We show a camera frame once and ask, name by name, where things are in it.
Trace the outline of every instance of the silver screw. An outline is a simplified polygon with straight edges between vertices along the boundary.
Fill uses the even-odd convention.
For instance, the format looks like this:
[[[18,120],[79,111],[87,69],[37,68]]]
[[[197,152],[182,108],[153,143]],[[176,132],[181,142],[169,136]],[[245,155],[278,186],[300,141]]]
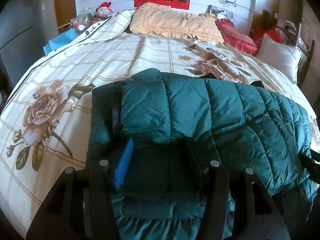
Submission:
[[[251,168],[246,168],[246,169],[245,169],[245,172],[251,175],[251,174],[253,174],[253,169],[251,169]]]
[[[107,160],[102,160],[99,162],[100,166],[107,166],[109,162]]]
[[[66,168],[66,169],[64,170],[64,172],[65,172],[66,174],[71,174],[71,173],[73,172],[73,168],[72,168],[72,167],[68,167],[68,168]]]
[[[213,167],[219,167],[220,163],[218,161],[210,161],[210,165]]]

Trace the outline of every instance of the bedspread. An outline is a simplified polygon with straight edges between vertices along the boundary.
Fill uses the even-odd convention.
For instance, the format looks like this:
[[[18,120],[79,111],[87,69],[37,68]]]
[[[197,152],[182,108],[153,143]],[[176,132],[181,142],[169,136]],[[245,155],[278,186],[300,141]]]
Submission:
[[[68,166],[83,169],[91,91],[148,68],[251,83],[303,106],[319,150],[316,115],[299,88],[278,70],[215,42],[126,33],[134,10],[95,23],[72,43],[38,60],[12,92],[0,116],[0,207],[23,236],[41,202]]]

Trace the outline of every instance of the plastic bag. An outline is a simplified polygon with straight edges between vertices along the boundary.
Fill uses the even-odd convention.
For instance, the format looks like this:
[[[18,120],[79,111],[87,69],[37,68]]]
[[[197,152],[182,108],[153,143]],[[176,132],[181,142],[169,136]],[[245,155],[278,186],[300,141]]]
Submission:
[[[80,35],[92,25],[92,16],[92,11],[87,7],[76,18],[71,19],[72,26],[76,30],[77,35]]]

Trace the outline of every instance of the stuffed toy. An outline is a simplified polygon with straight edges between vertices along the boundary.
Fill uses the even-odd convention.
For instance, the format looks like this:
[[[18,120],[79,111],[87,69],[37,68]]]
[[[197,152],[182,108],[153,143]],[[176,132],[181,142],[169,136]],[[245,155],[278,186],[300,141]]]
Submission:
[[[110,15],[113,10],[110,8],[111,2],[103,2],[97,9],[96,15],[100,17],[105,17]]]

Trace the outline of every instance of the peach ruffled pillow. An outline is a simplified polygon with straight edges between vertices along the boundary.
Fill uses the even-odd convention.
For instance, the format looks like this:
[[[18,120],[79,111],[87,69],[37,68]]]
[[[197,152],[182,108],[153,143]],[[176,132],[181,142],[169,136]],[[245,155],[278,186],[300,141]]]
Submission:
[[[167,38],[196,38],[224,42],[213,14],[172,11],[170,6],[145,3],[133,16],[133,33],[156,34]]]

